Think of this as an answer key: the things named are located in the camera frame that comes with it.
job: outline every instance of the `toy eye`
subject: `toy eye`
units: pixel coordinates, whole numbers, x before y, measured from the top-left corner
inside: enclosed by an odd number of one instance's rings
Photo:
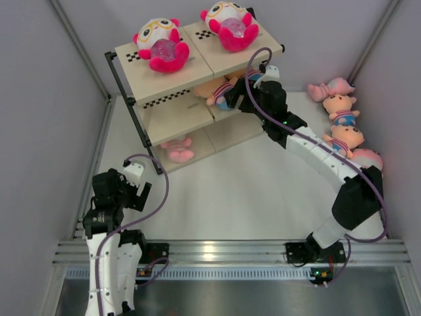
[[[139,41],[146,42],[151,37],[151,34],[152,34],[152,29],[149,26],[146,29],[144,29],[142,33],[139,33],[138,39]]]

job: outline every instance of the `stuffed toy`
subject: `stuffed toy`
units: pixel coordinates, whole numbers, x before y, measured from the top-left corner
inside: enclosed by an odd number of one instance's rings
[[[229,74],[226,74],[225,78],[227,80],[231,80],[232,78],[244,78],[246,70],[247,70],[247,68],[240,69],[240,70],[237,70],[237,71],[233,71]],[[261,76],[262,76],[262,73],[260,71],[252,68],[250,70],[250,73],[249,73],[249,80],[257,81]]]
[[[351,107],[356,101],[355,97],[333,94],[323,101],[323,107],[329,113],[329,119],[334,121],[334,125],[355,126],[355,118],[360,115],[360,111],[351,111]]]
[[[322,102],[325,98],[333,94],[350,94],[355,91],[355,87],[352,87],[343,78],[335,78],[327,85],[321,84],[314,86],[309,84],[307,87],[309,95],[314,102]]]
[[[369,149],[356,148],[353,151],[352,161],[362,165],[364,168],[375,166],[377,169],[382,171],[383,161],[378,153]]]
[[[330,130],[332,137],[323,135],[322,139],[342,156],[351,159],[353,157],[351,149],[358,147],[364,141],[362,132],[349,125],[333,125]]]
[[[149,67],[157,72],[175,72],[187,62],[189,45],[180,41],[176,18],[155,18],[150,20],[133,41],[139,47],[139,56],[149,60]]]
[[[193,93],[197,97],[204,97],[207,105],[216,105],[221,110],[231,110],[225,100],[224,93],[230,91],[237,80],[236,77],[233,77],[230,81],[227,81],[225,77],[215,78],[195,86]]]
[[[161,148],[166,149],[168,158],[175,163],[186,163],[195,156],[195,153],[188,149],[190,146],[191,138],[186,135],[161,144]]]
[[[259,34],[251,13],[236,3],[218,2],[209,11],[203,10],[200,17],[227,51],[246,49]]]

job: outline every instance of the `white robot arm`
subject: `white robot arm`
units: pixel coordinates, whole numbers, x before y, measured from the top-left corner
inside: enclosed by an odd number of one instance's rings
[[[134,310],[137,265],[142,256],[141,248],[146,244],[143,234],[140,230],[113,234],[98,256],[97,253],[103,240],[120,226],[123,208],[143,209],[151,189],[146,183],[142,194],[136,195],[143,170],[143,165],[130,163],[122,174],[110,169],[93,177],[95,209],[91,208],[84,218],[90,259],[86,316],[126,316]],[[97,288],[96,276],[100,288]]]

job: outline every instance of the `shelf board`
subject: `shelf board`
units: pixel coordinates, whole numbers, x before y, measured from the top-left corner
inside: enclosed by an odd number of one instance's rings
[[[153,146],[213,123],[205,101],[182,90],[137,106]]]
[[[139,104],[191,88],[213,78],[212,70],[193,45],[184,28],[179,28],[179,30],[180,37],[190,47],[190,57],[183,69],[172,74],[151,70],[148,61],[141,60],[137,54],[139,49],[135,43],[116,48],[118,59]]]
[[[175,163],[169,160],[166,150],[162,149],[159,145],[155,146],[155,151],[157,152],[159,161],[162,163],[167,172],[171,172],[186,165],[190,165],[215,153],[215,148],[203,128],[195,130],[194,132],[189,133],[187,136],[192,140],[189,149],[195,153],[195,157],[186,163]]]
[[[214,117],[215,122],[218,122],[219,120],[223,120],[233,115],[241,113],[239,109],[232,109],[229,111],[220,110],[215,105],[211,105],[210,107],[208,107],[208,109],[210,113],[212,114],[212,116]]]
[[[240,113],[206,126],[205,131],[216,151],[222,151],[263,133],[260,120],[253,114]]]
[[[208,31],[203,21],[187,25],[184,30],[214,72],[214,77],[218,78],[245,68],[251,55],[261,47],[271,48],[274,55],[283,51],[282,46],[256,20],[253,22],[259,25],[259,36],[247,49],[237,53],[226,51],[218,36]],[[260,53],[255,59],[255,64],[267,59],[268,56],[267,51]]]

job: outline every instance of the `gray wall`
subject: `gray wall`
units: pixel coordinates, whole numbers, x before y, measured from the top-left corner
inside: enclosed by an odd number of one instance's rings
[[[301,90],[311,82],[348,76],[389,0],[243,0],[257,19],[286,46],[275,63],[283,85]],[[151,18],[175,17],[182,25],[217,0],[61,0],[107,89],[118,92],[104,58],[132,40]]]
[[[404,0],[355,83],[358,124],[384,158],[391,232],[421,280],[421,1]]]
[[[0,315],[37,315],[105,101],[46,1],[0,2]]]

